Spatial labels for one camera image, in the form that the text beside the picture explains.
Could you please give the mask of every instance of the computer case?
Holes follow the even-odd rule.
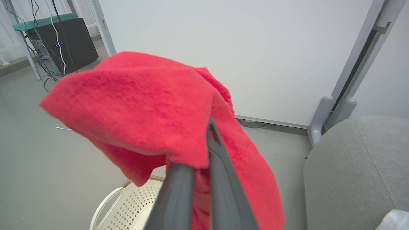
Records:
[[[98,59],[98,53],[83,18],[57,22],[54,23],[54,26],[57,29],[60,43],[57,42],[56,33],[51,24],[26,31],[40,56],[39,61],[51,72],[61,73],[61,75],[63,73],[60,47],[66,64],[65,74],[74,72]]]

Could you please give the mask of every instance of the gray floor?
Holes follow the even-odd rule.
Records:
[[[95,46],[107,54],[102,41]],[[99,203],[125,180],[87,139],[38,107],[47,95],[31,67],[0,77],[0,229],[89,229]],[[283,126],[243,128],[273,170],[286,230],[306,229],[302,168],[307,132]],[[162,176],[163,168],[154,171]]]

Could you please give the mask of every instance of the white laundry basket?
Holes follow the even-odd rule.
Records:
[[[141,187],[127,181],[112,191],[95,211],[90,230],[142,230],[162,187],[163,180],[162,177],[151,176]],[[97,219],[102,209],[118,193],[119,197],[97,225]]]

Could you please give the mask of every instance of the white panel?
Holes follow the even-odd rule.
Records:
[[[309,125],[372,0],[100,0],[117,52],[209,71],[236,115]]]
[[[353,96],[351,117],[380,115],[409,118],[409,3]]]
[[[77,13],[79,13],[79,15],[84,18],[84,22],[86,25],[95,24],[94,16],[92,15],[87,0],[73,0],[72,2],[75,3],[78,9]]]
[[[13,30],[10,19],[3,4],[0,4],[0,55],[6,61],[11,61],[24,56],[22,48],[9,50],[19,44],[16,32]]]

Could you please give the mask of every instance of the white cable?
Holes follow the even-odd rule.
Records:
[[[53,83],[53,84],[57,84],[57,83],[51,81],[51,77],[48,77],[48,82]]]
[[[52,13],[51,13],[51,9],[50,9],[50,7],[49,7],[49,5],[48,5],[47,0],[45,0],[45,3],[47,4],[48,11],[49,11],[50,14],[51,14],[51,16],[50,16],[51,25],[53,26],[53,28],[54,28],[54,30],[55,30],[55,34],[56,34],[56,36],[57,36],[57,44],[58,44],[58,46],[60,47],[61,61],[64,63],[63,76],[65,77],[65,66],[66,66],[66,65],[65,65],[65,62],[64,62],[64,59],[63,59],[63,51],[62,51],[62,49],[61,49],[61,43],[60,43],[60,41],[58,40],[58,32],[57,32],[57,29],[55,28],[54,23],[52,22]]]
[[[63,129],[63,128],[60,128],[60,127],[56,127],[57,129],[62,129],[62,130],[71,130],[71,129]]]

